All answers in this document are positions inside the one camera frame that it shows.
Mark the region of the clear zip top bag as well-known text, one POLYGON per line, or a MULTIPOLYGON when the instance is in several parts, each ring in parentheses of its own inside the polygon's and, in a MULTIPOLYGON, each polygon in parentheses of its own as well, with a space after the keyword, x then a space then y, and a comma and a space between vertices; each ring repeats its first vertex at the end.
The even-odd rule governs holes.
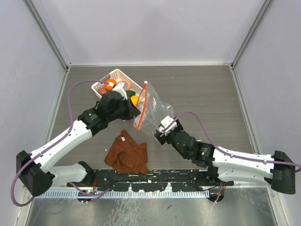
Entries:
POLYGON ((144 82, 139 99, 139 105, 136 108, 140 110, 141 114, 134 119, 136 131, 154 136, 161 121, 166 116, 174 119, 173 107, 160 99, 158 93, 149 82, 144 82))

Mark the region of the dark green avocado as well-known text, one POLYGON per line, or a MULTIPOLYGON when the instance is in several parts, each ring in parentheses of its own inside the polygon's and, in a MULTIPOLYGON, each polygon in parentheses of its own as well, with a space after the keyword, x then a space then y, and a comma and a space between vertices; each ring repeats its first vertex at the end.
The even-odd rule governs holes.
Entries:
POLYGON ((127 91, 126 91, 126 94, 127 94, 128 97, 132 97, 132 96, 135 96, 135 95, 136 95, 136 92, 133 91, 133 90, 127 90, 127 91))

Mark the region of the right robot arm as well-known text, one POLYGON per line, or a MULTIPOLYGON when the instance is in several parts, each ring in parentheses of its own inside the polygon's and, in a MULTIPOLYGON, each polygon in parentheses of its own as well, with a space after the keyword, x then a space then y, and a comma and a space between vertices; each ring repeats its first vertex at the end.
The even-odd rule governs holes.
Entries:
POLYGON ((190 136, 179 121, 169 128, 162 123, 154 134, 163 145, 170 144, 184 159, 207 168, 207 182, 244 181, 271 186, 283 194, 295 194, 295 166, 282 151, 273 154, 251 154, 232 151, 204 143, 190 136))

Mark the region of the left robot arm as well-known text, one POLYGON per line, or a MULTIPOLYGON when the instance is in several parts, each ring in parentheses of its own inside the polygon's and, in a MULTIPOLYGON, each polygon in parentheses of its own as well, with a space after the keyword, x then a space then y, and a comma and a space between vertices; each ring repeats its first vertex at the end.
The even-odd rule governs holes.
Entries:
POLYGON ((69 182, 92 185, 95 172, 84 161, 62 167, 55 164, 73 148, 107 128, 110 122, 131 120, 140 113, 132 101, 120 93, 111 91, 105 94, 56 138, 31 153, 21 151, 16 157, 18 178, 34 197, 54 185, 69 182))

